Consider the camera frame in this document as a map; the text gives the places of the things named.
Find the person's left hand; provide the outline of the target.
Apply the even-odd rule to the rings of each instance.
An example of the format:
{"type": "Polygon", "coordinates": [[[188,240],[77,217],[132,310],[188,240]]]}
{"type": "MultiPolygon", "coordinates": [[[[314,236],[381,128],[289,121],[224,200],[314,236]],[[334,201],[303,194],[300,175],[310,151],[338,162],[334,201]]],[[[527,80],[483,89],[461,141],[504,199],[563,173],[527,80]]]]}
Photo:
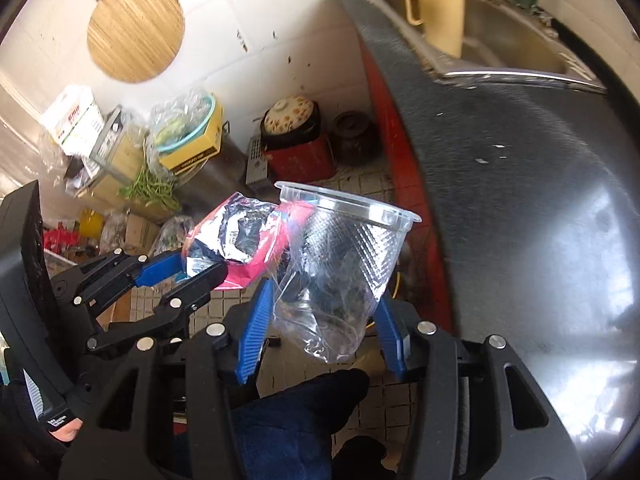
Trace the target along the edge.
{"type": "Polygon", "coordinates": [[[84,422],[80,418],[74,418],[66,425],[61,426],[55,431],[51,431],[50,435],[60,442],[70,443],[77,437],[83,424],[84,422]]]}

